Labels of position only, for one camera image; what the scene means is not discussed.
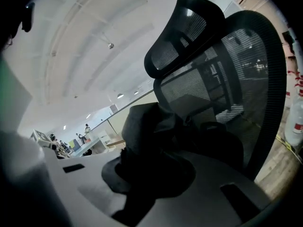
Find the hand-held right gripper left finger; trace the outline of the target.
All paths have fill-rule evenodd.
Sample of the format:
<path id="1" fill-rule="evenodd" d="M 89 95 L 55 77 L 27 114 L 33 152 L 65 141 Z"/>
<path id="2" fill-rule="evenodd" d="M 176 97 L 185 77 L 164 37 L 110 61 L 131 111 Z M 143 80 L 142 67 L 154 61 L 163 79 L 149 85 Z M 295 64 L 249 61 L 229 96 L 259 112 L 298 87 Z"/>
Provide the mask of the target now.
<path id="1" fill-rule="evenodd" d="M 102 179 L 103 166 L 119 156 L 109 153 L 57 159 L 44 149 L 45 164 L 52 184 L 73 227 L 121 227 L 111 216 L 120 210 L 126 197 L 111 191 Z"/>

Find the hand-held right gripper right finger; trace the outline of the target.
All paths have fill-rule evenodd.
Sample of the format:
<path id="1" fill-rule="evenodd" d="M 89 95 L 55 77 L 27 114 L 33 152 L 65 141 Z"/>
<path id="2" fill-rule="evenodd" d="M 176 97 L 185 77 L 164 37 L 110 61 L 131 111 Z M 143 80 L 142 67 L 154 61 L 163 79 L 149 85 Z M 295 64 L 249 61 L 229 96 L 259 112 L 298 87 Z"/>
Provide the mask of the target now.
<path id="1" fill-rule="evenodd" d="M 269 197 L 241 172 L 217 159 L 180 151 L 196 170 L 190 187 L 180 196 L 156 200 L 142 220 L 143 227 L 236 227 L 243 224 L 222 188 L 235 185 L 258 211 Z"/>

